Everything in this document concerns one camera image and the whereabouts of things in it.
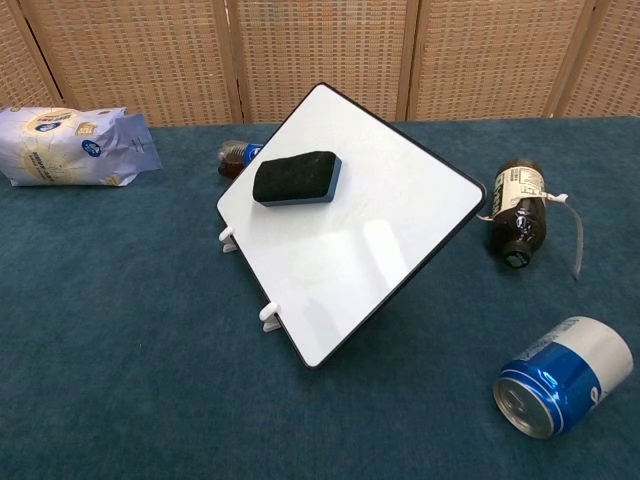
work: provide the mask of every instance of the blue teal carpet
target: blue teal carpet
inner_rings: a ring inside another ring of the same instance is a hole
[[[401,124],[489,191],[504,161],[538,160],[583,216],[582,278],[561,207],[521,271],[473,220],[318,371],[262,332],[260,288],[217,241],[217,148],[274,128],[154,129],[164,170],[123,189],[0,183],[0,478],[638,477],[637,374],[551,441],[491,384],[572,315],[638,359],[640,119]]]

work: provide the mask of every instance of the wicker folding screen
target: wicker folding screen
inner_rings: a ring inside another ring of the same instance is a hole
[[[16,0],[0,0],[0,109],[60,104]]]
[[[327,82],[404,119],[417,0],[229,0],[245,121],[279,122]]]
[[[541,116],[588,0],[423,0],[411,120]]]
[[[600,2],[595,16],[558,113],[640,115],[640,2]]]
[[[153,125],[241,122],[224,0],[29,0],[65,100]]]

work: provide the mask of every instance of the food package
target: food package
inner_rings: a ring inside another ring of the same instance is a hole
[[[0,171],[14,186],[123,187],[162,168],[144,117],[125,108],[0,111]]]

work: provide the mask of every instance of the eraser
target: eraser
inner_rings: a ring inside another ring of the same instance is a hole
[[[253,199],[265,206],[333,200],[342,162],[333,152],[308,152],[267,160],[258,167]]]

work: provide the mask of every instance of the whiteboard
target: whiteboard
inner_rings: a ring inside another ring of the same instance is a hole
[[[253,200],[262,162],[314,150],[342,160],[331,203],[265,207]],[[320,84],[222,195],[218,211],[313,368],[484,200],[481,184]]]

